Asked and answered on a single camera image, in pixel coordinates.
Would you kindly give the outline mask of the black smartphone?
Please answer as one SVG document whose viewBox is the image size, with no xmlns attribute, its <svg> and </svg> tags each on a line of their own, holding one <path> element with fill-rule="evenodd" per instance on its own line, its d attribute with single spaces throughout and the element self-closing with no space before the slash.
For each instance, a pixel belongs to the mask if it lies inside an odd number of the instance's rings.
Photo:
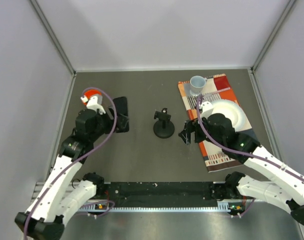
<svg viewBox="0 0 304 240">
<path fill-rule="evenodd" d="M 127 116 L 128 115 L 128 101 L 125 96 L 117 97 L 113 99 L 113 103 L 116 107 L 116 113 Z"/>
</svg>

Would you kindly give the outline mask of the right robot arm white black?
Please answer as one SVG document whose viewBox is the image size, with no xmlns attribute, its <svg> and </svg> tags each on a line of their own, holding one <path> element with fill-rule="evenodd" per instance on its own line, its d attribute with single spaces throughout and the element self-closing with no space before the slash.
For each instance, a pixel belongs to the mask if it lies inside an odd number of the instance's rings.
<svg viewBox="0 0 304 240">
<path fill-rule="evenodd" d="M 225 180 L 225 192 L 231 198 L 239 195 L 258 199 L 289 213 L 304 226 L 304 176 L 273 156 L 259 141 L 236 132 L 231 120 L 221 113 L 208 118 L 187 120 L 178 134 L 185 144 L 208 141 L 221 148 L 231 159 L 251 168 L 270 182 L 260 182 L 234 172 Z"/>
</svg>

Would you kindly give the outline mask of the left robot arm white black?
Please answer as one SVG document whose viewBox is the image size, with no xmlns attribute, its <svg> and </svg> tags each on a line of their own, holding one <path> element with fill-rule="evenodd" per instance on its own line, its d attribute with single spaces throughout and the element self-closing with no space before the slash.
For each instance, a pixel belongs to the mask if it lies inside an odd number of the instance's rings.
<svg viewBox="0 0 304 240">
<path fill-rule="evenodd" d="M 104 179 L 88 173 L 80 186 L 69 195 L 65 192 L 88 155 L 97 150 L 94 142 L 102 135 L 129 130 L 128 108 L 110 108 L 113 118 L 96 110 L 84 109 L 78 113 L 72 134 L 66 138 L 56 158 L 54 168 L 40 194 L 25 212 L 16 215 L 15 223 L 22 230 L 24 239 L 59 240 L 67 223 L 90 198 L 104 195 Z"/>
</svg>

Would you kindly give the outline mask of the black phone stand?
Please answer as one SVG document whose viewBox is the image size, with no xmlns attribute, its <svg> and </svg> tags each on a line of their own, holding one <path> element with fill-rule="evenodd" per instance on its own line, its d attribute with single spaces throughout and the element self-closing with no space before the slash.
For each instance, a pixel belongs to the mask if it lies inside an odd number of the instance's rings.
<svg viewBox="0 0 304 240">
<path fill-rule="evenodd" d="M 157 137 L 167 139 L 174 134 L 175 126 L 170 120 L 171 115 L 168 114 L 167 108 L 163 108 L 161 111 L 156 111 L 154 119 L 157 121 L 154 123 L 153 131 Z"/>
</svg>

